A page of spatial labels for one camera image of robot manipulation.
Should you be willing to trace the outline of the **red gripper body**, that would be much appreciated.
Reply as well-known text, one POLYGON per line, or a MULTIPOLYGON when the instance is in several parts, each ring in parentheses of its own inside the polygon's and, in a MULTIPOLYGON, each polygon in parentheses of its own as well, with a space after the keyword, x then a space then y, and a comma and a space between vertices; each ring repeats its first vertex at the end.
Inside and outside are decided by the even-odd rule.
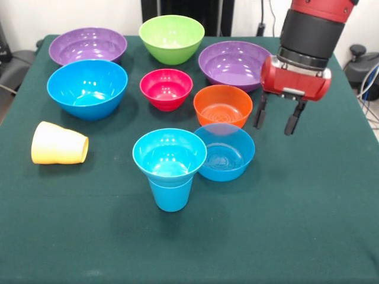
POLYGON ((332 72, 302 69, 284 62, 277 56, 268 56, 261 69, 261 85, 265 92, 298 95, 305 101, 318 101, 328 91, 332 72))

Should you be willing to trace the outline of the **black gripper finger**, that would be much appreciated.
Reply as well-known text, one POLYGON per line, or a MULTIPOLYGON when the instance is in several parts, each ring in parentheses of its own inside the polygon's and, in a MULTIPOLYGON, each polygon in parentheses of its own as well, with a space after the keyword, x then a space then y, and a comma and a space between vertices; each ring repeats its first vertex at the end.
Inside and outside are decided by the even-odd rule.
POLYGON ((267 99, 268 99, 268 93, 263 91, 262 92, 262 95, 260 97, 260 101, 259 101, 259 105, 258 105, 258 109, 257 109, 257 112, 256 112, 256 115, 254 117, 254 121, 253 121, 253 126, 259 130, 261 129, 263 123, 264 123, 264 119, 265 119, 265 116, 266 116, 266 103, 267 103, 267 99))
POLYGON ((300 119, 301 113, 304 111, 307 102, 304 100, 299 100, 298 104, 293 112, 293 114, 289 117, 287 124, 285 126, 284 134, 285 135, 293 135, 297 123, 300 119))

